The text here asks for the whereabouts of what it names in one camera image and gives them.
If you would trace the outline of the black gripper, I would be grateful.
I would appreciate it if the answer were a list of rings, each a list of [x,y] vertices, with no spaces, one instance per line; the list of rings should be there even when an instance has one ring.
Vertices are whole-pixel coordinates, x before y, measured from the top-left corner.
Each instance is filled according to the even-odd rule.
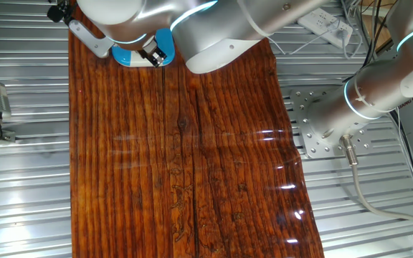
[[[167,55],[159,47],[155,37],[151,37],[138,53],[142,58],[147,59],[154,67],[163,64]]]

